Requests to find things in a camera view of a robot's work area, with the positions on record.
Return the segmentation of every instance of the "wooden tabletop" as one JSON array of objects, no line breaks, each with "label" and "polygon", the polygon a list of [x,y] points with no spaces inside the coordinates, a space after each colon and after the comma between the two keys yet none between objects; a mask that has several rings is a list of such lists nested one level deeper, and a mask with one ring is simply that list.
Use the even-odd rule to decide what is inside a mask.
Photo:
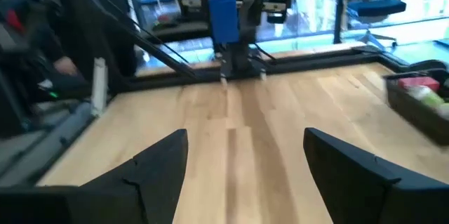
[{"label": "wooden tabletop", "polygon": [[302,149],[313,126],[449,182],[449,154],[392,111],[379,65],[118,96],[40,182],[82,185],[186,128],[174,223],[331,223]]}]

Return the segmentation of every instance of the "office chair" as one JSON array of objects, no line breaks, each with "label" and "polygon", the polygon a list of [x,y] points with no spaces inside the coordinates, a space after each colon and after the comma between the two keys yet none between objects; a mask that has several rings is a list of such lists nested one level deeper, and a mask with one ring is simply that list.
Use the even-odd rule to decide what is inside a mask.
[{"label": "office chair", "polygon": [[371,42],[383,51],[385,47],[379,42],[379,39],[393,41],[392,46],[395,47],[397,45],[396,38],[373,34],[370,28],[373,23],[382,22],[391,14],[404,12],[406,7],[407,4],[402,2],[402,0],[357,0],[349,2],[347,4],[349,17],[368,25],[366,33],[362,37],[356,38],[356,40],[365,44]]}]

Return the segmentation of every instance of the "blue block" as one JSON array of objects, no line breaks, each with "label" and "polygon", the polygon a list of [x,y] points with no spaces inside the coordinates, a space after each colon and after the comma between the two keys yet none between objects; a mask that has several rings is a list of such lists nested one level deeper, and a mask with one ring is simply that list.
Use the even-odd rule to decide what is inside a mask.
[{"label": "blue block", "polygon": [[216,43],[239,41],[239,18],[236,0],[209,0],[210,23]]}]

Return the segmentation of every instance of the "black cable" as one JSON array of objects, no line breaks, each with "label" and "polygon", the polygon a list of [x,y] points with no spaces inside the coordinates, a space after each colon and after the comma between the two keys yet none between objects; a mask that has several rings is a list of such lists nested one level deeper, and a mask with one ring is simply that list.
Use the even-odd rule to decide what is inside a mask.
[{"label": "black cable", "polygon": [[269,63],[267,63],[267,62],[265,62],[265,60],[263,60],[263,59],[261,59],[260,57],[258,57],[258,56],[248,56],[250,59],[252,59],[252,60],[256,60],[256,61],[258,61],[259,63],[261,63],[261,64],[263,64],[265,67],[267,67],[267,68],[271,68],[271,67],[273,67],[273,65],[271,65],[271,64],[269,64]]},{"label": "black cable", "polygon": [[266,52],[265,50],[263,50],[259,45],[254,44],[254,46],[264,55],[268,56],[270,59],[272,59],[272,62],[274,64],[276,64],[276,58],[272,55],[270,55],[268,52]]},{"label": "black cable", "polygon": [[173,52],[174,54],[176,54],[177,57],[181,58],[181,60],[185,61],[187,64],[189,64],[189,61],[186,60],[184,57],[182,57],[178,52],[176,52],[174,49],[172,49],[170,46],[164,44],[162,42],[162,40],[160,40],[157,36],[155,36],[154,34],[148,32],[145,28],[142,28],[136,21],[134,21],[132,18],[129,18],[128,15],[126,13],[124,13],[118,6],[116,6],[114,3],[112,3],[112,1],[110,0],[106,0],[111,6],[113,6],[116,10],[118,10],[122,16],[128,20],[131,20],[134,25],[137,25],[143,32],[147,33],[149,36],[155,38],[158,42],[160,42],[162,44],[162,46],[165,46],[168,50],[170,50],[171,52]]}]

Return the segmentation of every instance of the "black tray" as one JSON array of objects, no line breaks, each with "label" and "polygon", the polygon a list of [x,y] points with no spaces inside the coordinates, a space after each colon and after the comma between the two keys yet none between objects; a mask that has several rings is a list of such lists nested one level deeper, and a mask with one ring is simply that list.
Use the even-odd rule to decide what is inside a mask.
[{"label": "black tray", "polygon": [[449,79],[449,72],[445,70],[427,70],[384,77],[387,84],[387,98],[390,107],[429,136],[435,143],[449,145],[449,121],[440,117],[435,111],[423,105],[399,87],[398,80],[408,77],[432,77],[440,83],[438,94],[446,99],[449,98],[449,88],[443,84],[446,79]]}]

